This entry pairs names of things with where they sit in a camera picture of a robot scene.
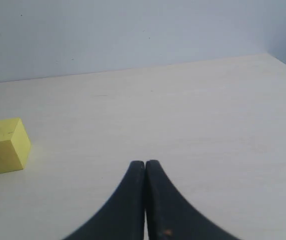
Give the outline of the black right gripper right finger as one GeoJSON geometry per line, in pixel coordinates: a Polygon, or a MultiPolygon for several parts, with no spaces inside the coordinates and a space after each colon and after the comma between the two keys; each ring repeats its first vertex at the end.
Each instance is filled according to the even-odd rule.
{"type": "Polygon", "coordinates": [[[157,160],[146,162],[145,210],[150,240],[236,240],[196,210],[157,160]]]}

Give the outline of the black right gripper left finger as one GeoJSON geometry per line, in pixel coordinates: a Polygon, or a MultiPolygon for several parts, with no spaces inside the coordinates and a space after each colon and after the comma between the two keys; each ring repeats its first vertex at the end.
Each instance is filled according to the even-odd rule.
{"type": "Polygon", "coordinates": [[[144,239],[145,165],[132,161],[116,190],[86,223],[67,240],[142,240],[144,239]]]}

